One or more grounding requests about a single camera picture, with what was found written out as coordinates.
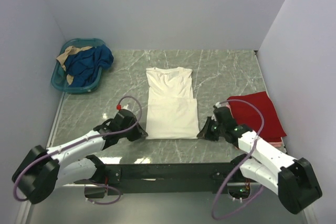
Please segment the tan t-shirt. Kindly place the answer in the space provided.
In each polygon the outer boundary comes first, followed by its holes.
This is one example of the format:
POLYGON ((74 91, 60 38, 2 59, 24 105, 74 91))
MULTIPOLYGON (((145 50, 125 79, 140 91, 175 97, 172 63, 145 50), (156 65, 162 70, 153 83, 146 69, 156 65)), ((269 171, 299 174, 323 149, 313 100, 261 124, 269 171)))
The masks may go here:
POLYGON ((57 61, 67 75, 67 82, 70 87, 87 86, 93 70, 92 54, 93 48, 90 46, 82 48, 69 46, 63 54, 57 57, 57 61))

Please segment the cream white t-shirt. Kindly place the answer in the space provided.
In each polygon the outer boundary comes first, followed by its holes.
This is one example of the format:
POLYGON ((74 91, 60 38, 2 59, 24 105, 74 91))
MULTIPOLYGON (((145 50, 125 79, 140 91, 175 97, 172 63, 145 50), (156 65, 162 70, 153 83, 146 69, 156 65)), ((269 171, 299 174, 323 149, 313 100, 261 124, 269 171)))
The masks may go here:
POLYGON ((147 68, 149 84, 146 132, 148 140, 196 139, 199 133, 192 69, 147 68))

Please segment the teal plastic laundry basket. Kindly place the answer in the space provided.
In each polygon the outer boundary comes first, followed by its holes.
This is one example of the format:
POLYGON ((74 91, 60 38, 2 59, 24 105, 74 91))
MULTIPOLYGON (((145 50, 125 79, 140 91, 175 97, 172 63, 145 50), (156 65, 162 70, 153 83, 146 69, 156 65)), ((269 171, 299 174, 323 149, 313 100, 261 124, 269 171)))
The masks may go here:
MULTIPOLYGON (((63 54, 69 46, 75 46, 75 47, 85 47, 85 46, 92 46, 92 47, 97 47, 101 45, 105 45, 106 43, 98 38, 75 38, 72 40, 67 41, 61 48, 60 54, 63 54)), ((65 93, 75 93, 75 94, 82 94, 82 93, 89 93, 93 92, 96 90, 99 86, 100 78, 102 75, 102 68, 99 68, 98 70, 98 75, 95 81, 84 87, 79 87, 79 88, 71 88, 69 86, 69 83, 67 82, 67 75, 63 68, 61 67, 60 63, 56 61, 54 71, 52 73, 51 77, 51 84, 52 86, 62 92, 65 93)))

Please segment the blue t-shirt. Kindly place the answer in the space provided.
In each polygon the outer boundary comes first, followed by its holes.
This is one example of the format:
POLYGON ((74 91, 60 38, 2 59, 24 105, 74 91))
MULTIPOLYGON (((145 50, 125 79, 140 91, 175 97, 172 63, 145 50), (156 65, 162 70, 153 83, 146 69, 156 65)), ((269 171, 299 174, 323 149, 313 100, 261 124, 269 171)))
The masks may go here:
POLYGON ((99 69, 109 69, 114 61, 111 50, 106 45, 75 48, 76 54, 68 54, 64 62, 70 88, 82 88, 95 82, 99 69))

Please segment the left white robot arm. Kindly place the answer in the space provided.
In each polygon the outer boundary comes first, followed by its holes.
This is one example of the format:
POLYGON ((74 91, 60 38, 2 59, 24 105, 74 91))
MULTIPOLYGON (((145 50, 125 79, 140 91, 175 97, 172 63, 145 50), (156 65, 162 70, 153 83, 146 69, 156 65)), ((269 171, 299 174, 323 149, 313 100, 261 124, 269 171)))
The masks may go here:
POLYGON ((136 116, 121 109, 115 117, 68 143, 51 148, 37 145, 12 176, 13 196, 18 201, 37 204, 56 188, 80 180, 106 186, 111 175, 106 164, 95 154, 116 145, 121 138, 133 142, 147 135, 136 116))

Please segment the aluminium rail frame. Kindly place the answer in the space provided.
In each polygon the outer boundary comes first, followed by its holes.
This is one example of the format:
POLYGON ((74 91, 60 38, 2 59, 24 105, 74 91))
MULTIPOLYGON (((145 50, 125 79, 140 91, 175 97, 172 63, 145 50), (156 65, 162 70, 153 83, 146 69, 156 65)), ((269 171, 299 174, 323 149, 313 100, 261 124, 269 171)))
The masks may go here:
MULTIPOLYGON (((237 156, 235 159, 233 159, 229 163, 231 163, 233 165, 238 164, 237 158, 240 157, 240 156, 237 156)), ((247 179, 247 178, 243 177, 242 175, 240 175, 238 173, 235 173, 234 176, 226 184, 223 191, 221 193, 219 193, 217 191, 216 193, 217 194, 222 194, 222 193, 229 194, 231 196, 232 200, 240 201, 242 206, 247 206, 257 196, 257 194, 252 192, 252 190, 251 190, 251 186, 249 184, 250 181, 254 181, 254 180, 247 179)), ((101 189, 104 193, 109 193, 111 195, 116 195, 117 197, 121 197, 122 194, 123 194, 120 190, 118 190, 115 187, 109 186, 108 184, 106 186, 101 187, 101 186, 94 185, 93 183, 89 183, 86 180, 80 180, 80 181, 73 182, 73 183, 79 183, 81 185, 83 185, 83 184, 84 185, 93 185, 94 190, 101 189)), ((260 184, 260 189, 267 189, 267 188, 260 184)), ((23 203, 23 206, 24 206, 24 212, 18 217, 18 219, 17 219, 18 223, 25 223, 27 218, 28 218, 29 211, 32 209, 32 206, 36 205, 36 204, 32 204, 30 201, 22 201, 22 203, 23 203)))

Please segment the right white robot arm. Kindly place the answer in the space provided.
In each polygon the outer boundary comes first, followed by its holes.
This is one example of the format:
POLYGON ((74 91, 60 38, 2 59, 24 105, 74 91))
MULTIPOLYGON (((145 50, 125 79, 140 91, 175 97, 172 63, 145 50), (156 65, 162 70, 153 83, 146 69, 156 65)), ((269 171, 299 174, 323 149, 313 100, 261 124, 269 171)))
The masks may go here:
POLYGON ((241 182, 254 180, 273 191, 282 205, 292 214, 298 214, 322 197, 322 190, 310 162, 296 159, 276 149, 245 124, 237 124, 229 108, 214 109, 197 138, 227 142, 244 151, 238 164, 230 169, 218 192, 221 193, 232 178, 241 182))

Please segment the folded red t-shirt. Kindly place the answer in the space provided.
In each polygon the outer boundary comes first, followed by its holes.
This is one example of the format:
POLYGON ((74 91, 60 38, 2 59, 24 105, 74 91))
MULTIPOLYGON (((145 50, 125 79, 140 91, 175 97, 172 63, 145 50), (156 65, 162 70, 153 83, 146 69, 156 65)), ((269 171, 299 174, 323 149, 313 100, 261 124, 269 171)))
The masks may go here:
POLYGON ((261 120, 264 119, 264 127, 259 136, 266 142, 279 142, 286 136, 267 92, 231 96, 228 100, 233 118, 238 124, 246 124, 258 131, 261 120))

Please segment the black base beam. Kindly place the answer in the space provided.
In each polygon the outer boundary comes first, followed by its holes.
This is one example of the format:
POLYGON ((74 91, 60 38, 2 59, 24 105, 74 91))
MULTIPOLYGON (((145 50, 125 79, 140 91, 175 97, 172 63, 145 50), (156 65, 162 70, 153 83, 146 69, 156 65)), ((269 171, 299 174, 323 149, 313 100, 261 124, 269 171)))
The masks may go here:
POLYGON ((231 163, 108 164, 96 183, 123 194, 216 193, 235 165, 231 163))

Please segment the folded pink t-shirt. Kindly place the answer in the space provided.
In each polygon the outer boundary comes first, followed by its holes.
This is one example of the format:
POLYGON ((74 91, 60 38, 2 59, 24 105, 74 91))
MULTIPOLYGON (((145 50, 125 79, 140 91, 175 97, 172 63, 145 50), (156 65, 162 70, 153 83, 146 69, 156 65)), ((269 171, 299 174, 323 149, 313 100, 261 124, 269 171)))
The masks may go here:
POLYGON ((275 148, 281 148, 283 146, 283 142, 279 141, 279 142, 269 142, 270 145, 272 145, 275 148))

